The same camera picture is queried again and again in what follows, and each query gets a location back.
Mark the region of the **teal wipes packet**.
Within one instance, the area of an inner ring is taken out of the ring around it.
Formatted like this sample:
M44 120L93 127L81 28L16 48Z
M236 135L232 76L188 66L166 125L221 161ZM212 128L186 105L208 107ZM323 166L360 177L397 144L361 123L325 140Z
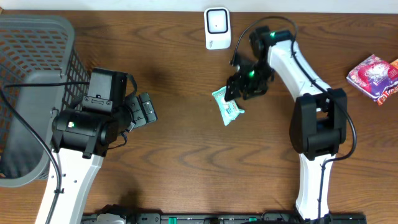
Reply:
M235 120L240 114L244 114L245 111L240 109L234 100L225 101L226 86L220 88L212 93L221 113L224 125L229 125L230 122Z

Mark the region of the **purple red snack packet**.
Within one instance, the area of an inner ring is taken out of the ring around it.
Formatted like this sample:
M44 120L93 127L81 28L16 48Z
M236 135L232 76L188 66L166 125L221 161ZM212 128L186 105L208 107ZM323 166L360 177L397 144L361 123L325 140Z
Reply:
M373 101L377 101L384 91L397 86L397 68L371 55L355 66L346 79Z

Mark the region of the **orange red snack packet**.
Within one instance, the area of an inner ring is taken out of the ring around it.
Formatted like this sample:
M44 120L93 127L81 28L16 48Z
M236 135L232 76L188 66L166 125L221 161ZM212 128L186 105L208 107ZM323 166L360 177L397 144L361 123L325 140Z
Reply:
M391 95L397 93L397 90L398 90L398 86L395 86L395 87L392 87L392 88L390 88L390 89L384 91L384 92L381 94L381 96L377 99L377 101L376 101L377 104L378 104L379 106L382 105L382 104L387 100L387 98L388 98L389 96L391 96Z

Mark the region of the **white orange small packet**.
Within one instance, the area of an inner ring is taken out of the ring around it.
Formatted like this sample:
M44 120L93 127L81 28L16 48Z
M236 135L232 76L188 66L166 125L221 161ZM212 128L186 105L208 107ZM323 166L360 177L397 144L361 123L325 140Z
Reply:
M398 59L396 59L395 61L391 62L391 65L395 68L398 68Z

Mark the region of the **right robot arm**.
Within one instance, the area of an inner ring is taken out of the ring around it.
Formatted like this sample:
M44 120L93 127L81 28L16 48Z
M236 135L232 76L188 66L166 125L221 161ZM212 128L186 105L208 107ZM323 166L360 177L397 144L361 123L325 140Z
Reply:
M271 31L267 26L252 31L249 43L257 60L233 56L237 71L227 81L222 102L264 95L268 82L280 76L294 99L289 138L300 160L295 209L302 221L326 223L331 167L346 139L347 97L314 72L295 38L289 30Z

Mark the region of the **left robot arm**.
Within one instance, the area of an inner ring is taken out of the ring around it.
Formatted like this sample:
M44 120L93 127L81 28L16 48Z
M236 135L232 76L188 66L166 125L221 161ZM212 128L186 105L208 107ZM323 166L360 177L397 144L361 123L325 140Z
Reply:
M36 223L80 223L93 181L119 135L157 120L148 93L125 97L111 116L67 109L53 122L52 155Z

